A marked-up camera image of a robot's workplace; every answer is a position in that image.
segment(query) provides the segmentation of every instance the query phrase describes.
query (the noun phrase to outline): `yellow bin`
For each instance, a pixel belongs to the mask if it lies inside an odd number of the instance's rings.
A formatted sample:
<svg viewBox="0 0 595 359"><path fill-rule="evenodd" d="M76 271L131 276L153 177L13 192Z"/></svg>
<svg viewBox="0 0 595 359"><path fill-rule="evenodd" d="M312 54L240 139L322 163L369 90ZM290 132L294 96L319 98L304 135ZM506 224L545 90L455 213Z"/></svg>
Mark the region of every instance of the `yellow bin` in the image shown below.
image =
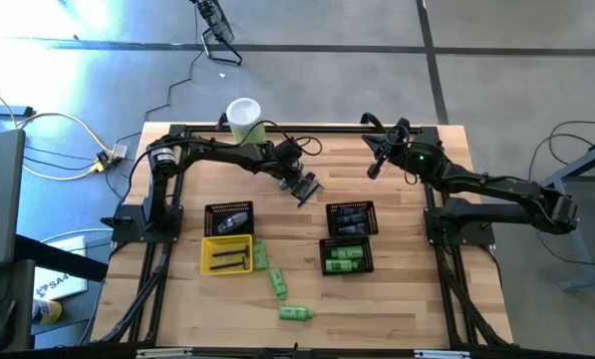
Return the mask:
<svg viewBox="0 0 595 359"><path fill-rule="evenodd" d="M244 253L213 256L231 251L246 250ZM241 274L253 270L253 237L250 234L205 237L201 239L201 274Z"/></svg>

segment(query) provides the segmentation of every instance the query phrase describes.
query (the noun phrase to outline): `gray floor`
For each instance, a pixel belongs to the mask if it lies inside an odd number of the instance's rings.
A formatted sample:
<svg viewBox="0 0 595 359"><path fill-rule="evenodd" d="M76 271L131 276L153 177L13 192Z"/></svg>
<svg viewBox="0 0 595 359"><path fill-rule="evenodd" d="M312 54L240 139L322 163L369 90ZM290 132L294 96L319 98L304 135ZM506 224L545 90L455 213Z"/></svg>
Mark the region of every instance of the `gray floor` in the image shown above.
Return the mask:
<svg viewBox="0 0 595 359"><path fill-rule="evenodd" d="M66 0L66 7L53 0L33 3L0 0L0 36L71 39L77 34L81 40L194 42L192 7L185 0ZM424 45L414 0L222 3L237 44ZM595 0L426 4L436 46L595 48ZM36 43L0 40L0 94L10 103L80 117L111 145L139 131L144 112L166 102L168 85L186 77L195 54L47 50ZM423 54L242 56L242 68L202 57L193 68L194 81L173 89L171 107L149 119L216 121L230 101L248 96L260 102L265 117L280 122L357 122L365 111L386 123L400 116L416 124L438 122ZM535 146L556 124L595 121L595 57L441 55L438 68L448 120L465 125L480 172L527 177ZM0 121L0 129L8 127L6 119ZM40 120L27 130L33 146L75 155L97 149L82 129L65 120ZM595 142L595 126L564 131ZM564 159L573 160L586 150L571 139L556 141ZM534 177L542 179L559 167L543 150ZM99 217L111 214L117 202L102 177L60 183L24 174L23 180L18 231L32 237L98 227ZM115 176L112 182L118 189L126 185ZM558 287L559 280L580 274L582 268L549 255L529 227L496 225L494 230L515 341L528 348L595 354L595 288L564 293ZM545 240L561 255L573 257L569 237ZM81 330L43 334L54 339L38 342L70 344Z"/></svg>

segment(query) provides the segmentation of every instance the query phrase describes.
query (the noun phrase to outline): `wooden table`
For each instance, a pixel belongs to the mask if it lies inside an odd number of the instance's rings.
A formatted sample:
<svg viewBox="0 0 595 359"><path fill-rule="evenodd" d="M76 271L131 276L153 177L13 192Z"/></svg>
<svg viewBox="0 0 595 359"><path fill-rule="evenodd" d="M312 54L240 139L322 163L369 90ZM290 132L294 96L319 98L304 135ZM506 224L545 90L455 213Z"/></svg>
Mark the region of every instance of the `wooden table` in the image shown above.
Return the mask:
<svg viewBox="0 0 595 359"><path fill-rule="evenodd" d="M167 134L170 125L146 123L139 153ZM472 170L464 128L439 126L439 133L446 154ZM215 137L232 142L229 134ZM323 153L302 160L305 171L314 172L326 189L317 191L301 208L266 174L254 176L240 167L212 162L196 163L186 172L183 234L173 247L157 346L292 347L298 342L313 348L448 347L437 263L423 225L423 187L406 184L404 173L391 165L384 165L376 180L369 179L366 170L374 159L359 135L316 137L323 143ZM281 141L275 134L269 139ZM140 203L148 186L149 165L142 161L128 203ZM479 201L477 195L465 197ZM254 201L255 236L264 240L270 263L283 271L288 284L286 304L310 308L316 315L313 320L279 320L280 302L266 271L199 274L204 206L241 200ZM318 241L328 237L325 205L354 200L375 203L380 230L371 237L375 272L323 277ZM113 257L93 339L109 332L133 301L145 247L128 244ZM478 247L464 246L462 257L472 301L496 332L511 341L494 263ZM460 306L454 309L464 338ZM142 335L149 314L148 302Z"/></svg>

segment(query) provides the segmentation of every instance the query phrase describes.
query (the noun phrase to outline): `green bottle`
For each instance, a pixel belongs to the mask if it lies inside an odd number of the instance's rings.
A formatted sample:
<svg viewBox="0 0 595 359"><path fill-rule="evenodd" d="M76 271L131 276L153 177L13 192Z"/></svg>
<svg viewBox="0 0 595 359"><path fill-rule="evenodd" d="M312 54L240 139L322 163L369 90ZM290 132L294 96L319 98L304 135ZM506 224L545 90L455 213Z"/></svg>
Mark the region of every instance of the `green bottle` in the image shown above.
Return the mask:
<svg viewBox="0 0 595 359"><path fill-rule="evenodd" d="M255 270L268 268L268 259L266 258L266 247L264 243L259 239L255 239L253 244L253 257L255 262Z"/></svg>
<svg viewBox="0 0 595 359"><path fill-rule="evenodd" d="M337 247L330 251L333 258L339 259L355 259L364 257L364 248L361 245L353 245L347 247Z"/></svg>
<svg viewBox="0 0 595 359"><path fill-rule="evenodd" d="M329 273L347 273L357 270L359 263L350 259L326 259L326 271Z"/></svg>
<svg viewBox="0 0 595 359"><path fill-rule="evenodd" d="M307 321L312 319L314 315L315 313L312 310L302 306L282 305L279 307L279 319L281 320Z"/></svg>
<svg viewBox="0 0 595 359"><path fill-rule="evenodd" d="M272 267L268 269L268 276L270 277L270 285L273 287L273 293L280 300L286 300L288 298L288 287L284 281L283 275L279 268Z"/></svg>

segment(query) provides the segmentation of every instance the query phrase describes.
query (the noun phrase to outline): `yellow cable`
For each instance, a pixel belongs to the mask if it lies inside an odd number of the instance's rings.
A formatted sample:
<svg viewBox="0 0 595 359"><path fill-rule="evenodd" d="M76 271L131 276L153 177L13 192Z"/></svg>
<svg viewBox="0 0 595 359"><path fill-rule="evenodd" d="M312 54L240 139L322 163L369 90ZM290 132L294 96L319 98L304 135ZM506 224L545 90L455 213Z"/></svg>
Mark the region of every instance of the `yellow cable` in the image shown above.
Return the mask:
<svg viewBox="0 0 595 359"><path fill-rule="evenodd" d="M108 148L107 148L107 147L106 147L106 146L105 146L105 145L104 145L104 144L103 144L103 143L100 141L100 139L98 139L98 137L96 136L96 134L94 134L94 132L93 132L93 131L91 131L91 129L90 129L90 128L89 128L89 127L88 127L88 126L87 126L87 125L86 125L86 124L85 124L85 123L82 121L82 120L80 120L80 119L77 119L77 118L75 118L75 117L73 117L73 116L70 116L70 115L61 114L61 113L44 113L44 114L37 114L37 115L34 115L34 116L32 116L32 117L30 117L30 118L28 118L28 119L25 119L25 120L23 120L23 121L21 121L21 122L17 123L17 122L16 122L16 117L14 116L14 112L13 112L13 111L11 111L11 108L9 107L9 105L7 105L7 102L6 102L6 101L5 101L3 98L1 98L1 97L0 97L0 102L1 102L3 105L5 105L5 107L7 108L7 111L9 112L9 116L11 117L11 122L14 124L14 128L15 128L15 129L18 129L20 126L22 126L22 125L24 125L24 124L28 123L29 121L32 121L32 120L38 119L38 118L40 118L40 117L43 117L43 116L62 116L62 117L66 117L66 118L68 118L68 119L71 119L71 120L73 120L73 121L75 121L75 122L79 123L80 125L82 125L82 127L84 127L84 128L85 128L85 130L87 130L87 132L89 133L89 135L91 135L91 136L94 138L94 140L96 140L96 142L98 143L98 145L100 145L100 147L101 147L101 148L102 148L104 151L106 151L106 152L107 152L107 153L109 153L109 154L111 153L111 150L109 150L109 149L108 149ZM29 172L30 174L33 174L33 175L35 175L35 176L38 176L39 178L42 178L42 179L47 179L47 180L79 180L79 179L83 179L84 177L86 177L86 176L88 176L88 175L90 175L90 174L94 174L94 173L101 173L101 172L103 172L103 171L104 171L104 169L103 169L102 171L100 171L100 166L98 166L98 165L101 165L101 164L100 164L100 162L96 162L95 164L93 164L93 165L92 165L92 166L89 168L89 170L88 170L88 171L86 171L85 173L83 173L83 174L81 174L81 175L78 175L78 176L70 177L70 178L57 178L57 177L53 177L53 176L47 176L47 175L43 175L43 174L40 174L40 173L37 173L37 172L35 172L35 171L31 170L30 168L28 168L28 167L27 167L27 166L25 166L24 164L22 165L22 168L23 168L25 171Z"/></svg>

